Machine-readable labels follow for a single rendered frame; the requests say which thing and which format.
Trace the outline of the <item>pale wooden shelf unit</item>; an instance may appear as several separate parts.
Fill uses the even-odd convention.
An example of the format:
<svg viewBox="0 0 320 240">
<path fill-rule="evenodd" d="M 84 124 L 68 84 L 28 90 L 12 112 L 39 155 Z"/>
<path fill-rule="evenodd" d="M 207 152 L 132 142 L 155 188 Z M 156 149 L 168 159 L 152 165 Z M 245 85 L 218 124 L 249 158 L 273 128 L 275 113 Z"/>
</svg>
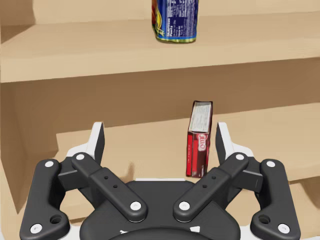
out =
<svg viewBox="0 0 320 240">
<path fill-rule="evenodd" d="M 320 239 L 320 0 L 199 0 L 196 41 L 158 41 L 152 0 L 0 0 L 0 201 L 19 231 L 36 164 L 105 126 L 124 182 L 183 179 L 195 100 L 286 169 L 301 236 Z"/>
</svg>

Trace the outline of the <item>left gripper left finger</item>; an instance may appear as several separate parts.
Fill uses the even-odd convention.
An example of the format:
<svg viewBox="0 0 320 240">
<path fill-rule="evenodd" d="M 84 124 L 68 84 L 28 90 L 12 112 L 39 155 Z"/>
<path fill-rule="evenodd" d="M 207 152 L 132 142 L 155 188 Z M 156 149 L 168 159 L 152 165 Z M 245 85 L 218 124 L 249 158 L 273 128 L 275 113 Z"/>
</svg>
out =
<svg viewBox="0 0 320 240">
<path fill-rule="evenodd" d="M 104 124 L 95 122 L 87 143 L 71 148 L 62 162 L 37 163 L 22 223 L 21 237 L 64 237 L 68 216 L 60 210 L 67 191 L 79 190 L 94 206 L 109 201 L 128 221 L 143 221 L 146 203 L 110 169 L 101 166 L 105 147 Z"/>
</svg>

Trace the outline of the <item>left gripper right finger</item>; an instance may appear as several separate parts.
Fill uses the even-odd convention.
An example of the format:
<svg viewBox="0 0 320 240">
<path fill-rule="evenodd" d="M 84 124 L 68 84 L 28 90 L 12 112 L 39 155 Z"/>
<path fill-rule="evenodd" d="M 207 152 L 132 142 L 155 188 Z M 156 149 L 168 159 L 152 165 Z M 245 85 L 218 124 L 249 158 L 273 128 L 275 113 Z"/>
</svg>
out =
<svg viewBox="0 0 320 240">
<path fill-rule="evenodd" d="M 181 223 L 197 222 L 198 238 L 238 238 L 240 225 L 226 208 L 242 190 L 249 190 L 260 206 L 249 225 L 254 237 L 299 238 L 301 230 L 283 163 L 257 161 L 249 148 L 232 142 L 225 122 L 217 124 L 215 146 L 219 166 L 174 203 L 174 218 Z"/>
</svg>

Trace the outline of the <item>green and blue rectangular can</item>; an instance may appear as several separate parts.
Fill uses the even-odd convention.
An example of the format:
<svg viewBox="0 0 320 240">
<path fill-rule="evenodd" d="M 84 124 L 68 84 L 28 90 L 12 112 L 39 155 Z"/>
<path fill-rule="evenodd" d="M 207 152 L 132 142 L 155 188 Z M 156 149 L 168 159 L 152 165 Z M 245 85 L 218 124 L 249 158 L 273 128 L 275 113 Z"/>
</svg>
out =
<svg viewBox="0 0 320 240">
<path fill-rule="evenodd" d="M 192 43 L 197 38 L 199 0 L 152 0 L 151 23 L 159 41 Z"/>
</svg>

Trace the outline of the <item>red carton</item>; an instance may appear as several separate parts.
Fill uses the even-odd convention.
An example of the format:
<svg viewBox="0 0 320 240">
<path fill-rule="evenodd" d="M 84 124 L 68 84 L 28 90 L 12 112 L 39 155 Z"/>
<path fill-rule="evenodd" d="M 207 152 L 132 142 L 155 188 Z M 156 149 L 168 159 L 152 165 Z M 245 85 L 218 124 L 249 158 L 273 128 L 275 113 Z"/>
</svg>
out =
<svg viewBox="0 0 320 240">
<path fill-rule="evenodd" d="M 187 177 L 202 178 L 207 174 L 211 145 L 213 102 L 197 101 L 192 105 L 186 146 Z"/>
</svg>

